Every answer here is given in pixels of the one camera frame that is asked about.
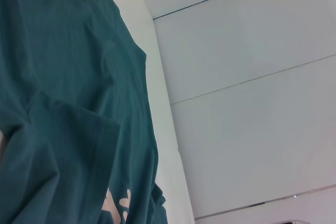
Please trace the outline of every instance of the white print on shirt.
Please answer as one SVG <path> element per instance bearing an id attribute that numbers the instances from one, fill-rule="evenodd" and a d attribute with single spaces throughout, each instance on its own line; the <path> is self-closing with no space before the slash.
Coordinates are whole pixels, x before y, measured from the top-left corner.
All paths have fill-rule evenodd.
<path id="1" fill-rule="evenodd" d="M 130 203 L 131 203 L 131 191 L 129 189 L 127 189 L 127 198 L 119 200 L 119 204 L 123 207 L 126 207 L 129 211 Z M 120 214 L 117 210 L 117 207 L 115 206 L 115 203 L 114 203 L 114 200 L 113 200 L 113 197 L 112 197 L 112 193 L 109 189 L 107 189 L 106 197 L 105 197 L 105 200 L 104 200 L 102 210 L 111 212 L 112 219 L 113 219 L 113 222 L 115 224 L 120 224 L 121 223 L 121 216 L 120 216 Z M 122 213 L 122 215 L 124 217 L 124 222 L 126 222 L 128 212 L 124 211 Z"/>

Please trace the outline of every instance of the white wall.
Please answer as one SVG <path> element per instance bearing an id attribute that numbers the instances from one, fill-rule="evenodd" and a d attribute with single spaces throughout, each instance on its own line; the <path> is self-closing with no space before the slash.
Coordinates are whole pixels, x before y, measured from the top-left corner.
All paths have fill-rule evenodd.
<path id="1" fill-rule="evenodd" d="M 211 0 L 154 23 L 195 218 L 336 184 L 336 0 Z"/>
<path id="2" fill-rule="evenodd" d="M 266 205 L 197 220 L 196 224 L 271 224 L 303 220 L 310 224 L 336 223 L 336 188 Z"/>
<path id="3" fill-rule="evenodd" d="M 114 0 L 134 41 L 147 54 L 146 78 L 154 133 L 159 149 L 156 182 L 166 198 L 169 223 L 194 223 L 177 150 L 175 130 L 152 17 L 144 0 Z"/>

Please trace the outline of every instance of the teal t-shirt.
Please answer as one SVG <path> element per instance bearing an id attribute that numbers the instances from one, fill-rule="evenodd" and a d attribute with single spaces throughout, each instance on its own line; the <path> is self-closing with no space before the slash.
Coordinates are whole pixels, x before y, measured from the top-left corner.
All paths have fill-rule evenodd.
<path id="1" fill-rule="evenodd" d="M 166 223 L 145 59 L 112 0 L 0 0 L 0 224 Z"/>

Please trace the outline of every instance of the teal fabric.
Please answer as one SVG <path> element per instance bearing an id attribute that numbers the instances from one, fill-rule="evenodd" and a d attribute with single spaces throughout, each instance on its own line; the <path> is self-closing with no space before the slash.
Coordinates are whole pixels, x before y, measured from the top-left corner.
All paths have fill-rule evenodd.
<path id="1" fill-rule="evenodd" d="M 112 0 L 0 0 L 1 224 L 165 223 L 145 59 Z"/>

